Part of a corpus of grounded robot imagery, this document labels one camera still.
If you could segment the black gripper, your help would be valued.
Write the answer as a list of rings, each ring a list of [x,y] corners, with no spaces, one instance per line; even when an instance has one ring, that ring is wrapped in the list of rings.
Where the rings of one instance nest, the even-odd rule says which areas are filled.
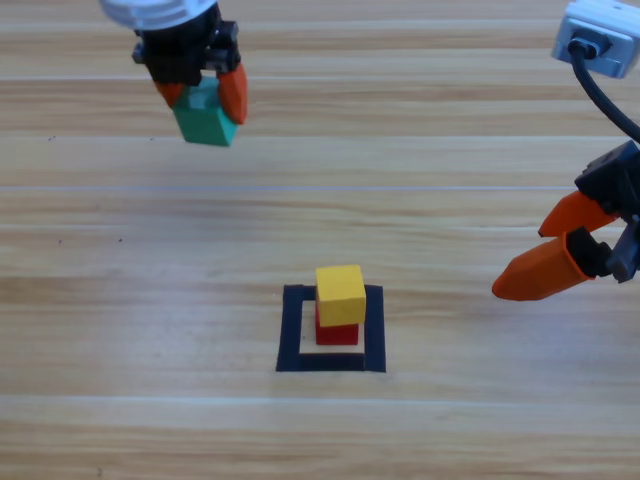
[[[514,257],[492,286],[503,300],[537,301],[610,274],[619,282],[639,270],[639,147],[633,141],[590,162],[542,222],[556,237]],[[590,232],[618,218],[626,227],[613,250]]]
[[[234,123],[243,125],[248,112],[248,79],[240,63],[238,33],[237,22],[223,19],[218,8],[209,8],[180,25],[137,30],[140,42],[132,58],[147,67],[170,109],[184,85],[200,84],[204,70],[218,73],[221,106]]]

